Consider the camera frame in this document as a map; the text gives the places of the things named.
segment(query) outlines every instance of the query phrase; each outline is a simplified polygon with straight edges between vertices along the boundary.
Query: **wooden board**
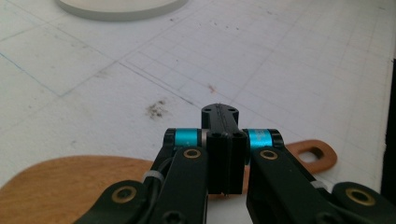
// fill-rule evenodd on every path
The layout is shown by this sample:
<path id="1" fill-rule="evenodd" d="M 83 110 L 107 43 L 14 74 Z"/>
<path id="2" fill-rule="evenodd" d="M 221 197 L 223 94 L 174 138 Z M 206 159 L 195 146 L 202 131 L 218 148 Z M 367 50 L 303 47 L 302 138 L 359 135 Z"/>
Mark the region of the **wooden board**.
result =
<path id="1" fill-rule="evenodd" d="M 44 161 L 16 175 L 0 190 L 0 223 L 72 223 L 110 185 L 140 180 L 152 161 L 76 156 Z"/>

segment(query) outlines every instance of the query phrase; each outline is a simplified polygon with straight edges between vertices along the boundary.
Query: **screw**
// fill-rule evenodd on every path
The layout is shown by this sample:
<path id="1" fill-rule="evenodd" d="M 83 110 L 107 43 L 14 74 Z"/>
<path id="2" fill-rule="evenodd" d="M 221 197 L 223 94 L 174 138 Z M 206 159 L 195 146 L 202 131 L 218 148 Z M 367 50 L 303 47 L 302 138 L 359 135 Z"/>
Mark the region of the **screw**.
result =
<path id="1" fill-rule="evenodd" d="M 336 217 L 330 213 L 321 212 L 317 214 L 316 217 L 317 224 L 337 224 L 340 223 Z"/>
<path id="2" fill-rule="evenodd" d="M 169 211 L 163 214 L 163 224 L 186 224 L 186 218 L 178 211 Z"/>

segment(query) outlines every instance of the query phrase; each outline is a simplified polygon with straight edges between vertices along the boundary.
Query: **white surface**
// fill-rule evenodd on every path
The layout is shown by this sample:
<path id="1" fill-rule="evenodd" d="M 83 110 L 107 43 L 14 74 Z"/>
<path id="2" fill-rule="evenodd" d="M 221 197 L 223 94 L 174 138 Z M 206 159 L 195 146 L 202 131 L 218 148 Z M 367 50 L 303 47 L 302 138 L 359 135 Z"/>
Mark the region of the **white surface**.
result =
<path id="1" fill-rule="evenodd" d="M 240 110 L 240 128 L 331 145 L 339 162 L 318 175 L 330 188 L 350 180 L 379 190 L 392 0 L 190 0 L 120 23 L 50 0 L 0 6 L 0 185 L 68 155 L 153 160 L 167 128 L 199 128 L 200 109 L 224 103 Z M 163 116 L 151 118 L 159 101 Z M 210 203 L 208 214 L 208 223 L 250 222 L 244 198 Z"/>
<path id="2" fill-rule="evenodd" d="M 186 4 L 187 0 L 56 0 L 69 13 L 99 21 L 136 21 L 157 17 Z"/>

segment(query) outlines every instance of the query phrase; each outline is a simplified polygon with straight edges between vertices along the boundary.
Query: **bolt hole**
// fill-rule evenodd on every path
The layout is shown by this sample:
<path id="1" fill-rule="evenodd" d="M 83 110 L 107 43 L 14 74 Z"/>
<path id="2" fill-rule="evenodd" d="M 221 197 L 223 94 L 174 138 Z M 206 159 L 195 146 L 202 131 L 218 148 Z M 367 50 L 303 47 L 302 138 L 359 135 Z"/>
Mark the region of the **bolt hole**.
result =
<path id="1" fill-rule="evenodd" d="M 170 211 L 163 214 L 163 224 L 183 224 L 186 218 L 178 211 Z"/>
<path id="2" fill-rule="evenodd" d="M 122 189 L 120 192 L 117 193 L 117 197 L 120 199 L 125 199 L 129 197 L 132 194 L 132 191 L 130 189 Z"/>
<path id="3" fill-rule="evenodd" d="M 191 149 L 185 150 L 183 155 L 184 155 L 184 157 L 186 157 L 188 159 L 196 159 L 201 156 L 201 152 L 197 149 L 191 148 Z"/>
<path id="4" fill-rule="evenodd" d="M 375 198 L 362 189 L 349 188 L 346 189 L 346 196 L 355 203 L 365 206 L 375 205 Z"/>
<path id="5" fill-rule="evenodd" d="M 271 150 L 263 150 L 260 152 L 260 155 L 270 161 L 276 160 L 277 159 L 277 154 Z"/>

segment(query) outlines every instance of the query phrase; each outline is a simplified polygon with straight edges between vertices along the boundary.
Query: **white round plate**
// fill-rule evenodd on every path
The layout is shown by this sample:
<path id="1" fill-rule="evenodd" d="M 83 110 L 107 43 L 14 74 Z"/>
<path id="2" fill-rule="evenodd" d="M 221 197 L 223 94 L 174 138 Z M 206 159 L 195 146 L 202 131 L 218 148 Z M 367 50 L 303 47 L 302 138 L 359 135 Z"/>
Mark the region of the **white round plate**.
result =
<path id="1" fill-rule="evenodd" d="M 56 0 L 65 11 L 98 21 L 136 21 L 176 10 L 187 0 Z"/>

